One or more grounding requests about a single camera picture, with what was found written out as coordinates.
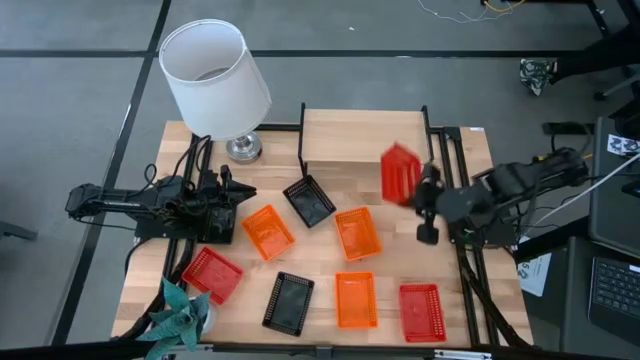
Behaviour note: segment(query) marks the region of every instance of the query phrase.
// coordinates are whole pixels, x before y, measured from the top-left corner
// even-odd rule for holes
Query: black plastic basket
[[[311,175],[303,177],[282,193],[308,228],[315,226],[336,211],[336,206]]]
[[[262,326],[300,336],[309,309],[314,282],[279,272]]]

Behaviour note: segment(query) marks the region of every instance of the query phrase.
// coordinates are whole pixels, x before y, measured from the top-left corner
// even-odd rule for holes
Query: red plastic basket
[[[233,265],[222,255],[205,247],[182,273],[182,279],[207,292],[209,298],[222,305],[236,288],[242,278],[242,269]]]
[[[405,205],[420,182],[420,159],[405,147],[394,144],[380,158],[382,198]]]
[[[400,317],[407,342],[447,340],[436,285],[400,285]]]

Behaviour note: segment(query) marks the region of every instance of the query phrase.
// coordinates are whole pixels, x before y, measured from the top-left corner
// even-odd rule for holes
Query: orange plastic basket
[[[244,219],[242,227],[264,261],[273,259],[295,242],[271,205]]]
[[[341,329],[378,326],[372,273],[336,273],[336,316]]]
[[[371,214],[366,207],[337,214],[336,226],[347,261],[362,259],[382,251]]]

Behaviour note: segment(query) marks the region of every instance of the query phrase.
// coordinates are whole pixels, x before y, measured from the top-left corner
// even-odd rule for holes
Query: wooden table
[[[393,140],[388,140],[390,136],[410,147],[426,161],[428,147],[422,114],[307,110],[305,118],[303,157],[309,162],[309,174],[328,194],[338,212],[359,206],[369,208],[383,251],[377,256],[347,262],[333,217],[307,229],[297,216],[282,190],[301,178],[297,158],[298,132],[259,132],[263,153],[257,162],[250,165],[231,162],[226,155],[225,144],[216,142],[210,169],[215,171],[220,165],[228,164],[234,180],[255,186],[258,195],[238,207],[237,226],[231,245],[206,245],[244,269],[244,277],[227,302],[217,307],[219,314],[214,329],[203,335],[201,342],[469,347],[456,252],[448,241],[444,222],[436,219],[440,229],[438,245],[420,243],[416,240],[416,227],[421,219],[411,210],[385,203],[380,195],[379,154],[392,145]],[[345,129],[351,129],[351,135],[343,131]],[[468,173],[472,175],[492,167],[484,131],[477,128],[460,130]],[[170,174],[177,159],[189,146],[190,139],[191,133],[184,123],[167,123],[156,162],[159,178]],[[438,139],[433,137],[433,141],[435,161],[441,166]],[[349,146],[356,146],[359,150],[354,151],[354,155],[345,155],[343,149]],[[363,147],[369,147],[369,152],[363,151]],[[372,157],[371,151],[377,151],[378,155]],[[456,164],[455,156],[451,157],[452,164]],[[270,262],[261,259],[239,225],[242,219],[267,204],[274,206],[296,239],[291,248]],[[167,239],[152,239],[133,254],[112,335],[122,334],[129,329],[157,294],[167,243]],[[196,253],[203,246],[199,244]],[[504,250],[485,250],[484,257],[492,298],[520,336],[531,343],[529,321],[513,260]],[[300,337],[285,335],[264,328],[261,324],[279,271],[315,281]],[[338,329],[334,274],[345,271],[373,272],[378,308],[377,328]],[[405,342],[398,310],[398,289],[400,284],[405,283],[438,285],[447,332],[446,343]],[[193,288],[189,288],[188,292],[192,295],[198,293]],[[476,314],[481,339],[487,343],[482,307],[477,299]]]

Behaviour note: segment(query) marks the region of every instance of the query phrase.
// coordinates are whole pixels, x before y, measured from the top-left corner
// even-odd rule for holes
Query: potted plant
[[[195,351],[203,329],[209,331],[215,320],[209,310],[209,292],[189,299],[184,290],[167,279],[162,278],[162,284],[164,299],[171,309],[149,313],[155,327],[136,339],[156,342],[145,360],[161,357],[180,341],[187,350]]]

